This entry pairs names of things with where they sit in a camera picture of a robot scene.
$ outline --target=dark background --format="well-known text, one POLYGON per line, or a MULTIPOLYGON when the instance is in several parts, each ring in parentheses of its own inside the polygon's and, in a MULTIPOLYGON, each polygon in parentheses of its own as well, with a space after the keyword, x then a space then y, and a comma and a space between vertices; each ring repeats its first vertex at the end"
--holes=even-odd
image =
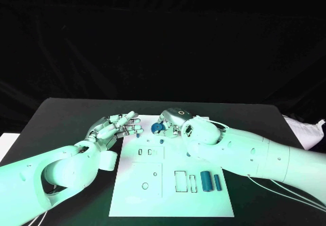
POLYGON ((324 118, 321 6, 1 1, 0 132, 47 97, 272 104, 324 118))

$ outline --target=blue cylinder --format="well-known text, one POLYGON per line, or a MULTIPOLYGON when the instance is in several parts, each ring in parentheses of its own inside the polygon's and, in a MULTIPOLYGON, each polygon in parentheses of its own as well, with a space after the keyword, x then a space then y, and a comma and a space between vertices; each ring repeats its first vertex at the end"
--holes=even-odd
POLYGON ((219 175, 218 174, 213 175, 213 179, 215 179, 216 190, 220 191, 222 188, 220 188, 219 175))
POLYGON ((212 180, 210 180, 210 174, 208 171, 200 172, 200 178, 202 178, 202 190, 205 192, 212 191, 212 180))

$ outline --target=black table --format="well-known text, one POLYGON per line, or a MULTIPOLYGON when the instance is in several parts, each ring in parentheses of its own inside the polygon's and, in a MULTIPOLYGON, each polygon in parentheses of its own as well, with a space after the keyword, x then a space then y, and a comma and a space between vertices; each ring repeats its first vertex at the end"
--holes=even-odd
MULTIPOLYGON (((102 117, 135 111, 160 115, 169 107, 180 107, 195 115, 209 116, 235 129, 257 133, 275 142, 301 148, 300 142, 271 105, 47 99, 13 144, 0 166, 62 146, 85 137, 92 123, 102 117)), ((112 149, 120 154, 122 141, 112 149)), ((117 166, 112 172, 98 170, 96 178, 83 191, 46 214, 42 225, 321 225, 326 213, 267 191, 246 177, 223 171, 233 218, 131 218, 108 217, 117 166)), ((268 188, 287 194, 272 182, 255 179, 268 188)))

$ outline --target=white cloth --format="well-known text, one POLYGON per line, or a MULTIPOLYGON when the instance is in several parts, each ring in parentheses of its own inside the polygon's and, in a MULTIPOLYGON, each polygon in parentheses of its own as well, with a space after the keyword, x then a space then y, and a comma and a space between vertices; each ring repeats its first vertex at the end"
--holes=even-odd
POLYGON ((284 119, 287 121, 287 124, 295 134, 295 137, 304 149, 308 150, 324 137, 323 128, 321 128, 321 125, 324 124, 324 120, 320 120, 316 125, 311 125, 311 124, 295 121, 294 119, 288 118, 285 115, 284 115, 284 119))

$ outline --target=circular hole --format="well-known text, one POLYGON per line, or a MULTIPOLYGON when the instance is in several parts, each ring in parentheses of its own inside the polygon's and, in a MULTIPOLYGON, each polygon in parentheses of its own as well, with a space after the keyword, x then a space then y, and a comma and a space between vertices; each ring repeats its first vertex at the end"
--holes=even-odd
POLYGON ((143 183, 141 188, 145 190, 148 188, 148 184, 143 183))

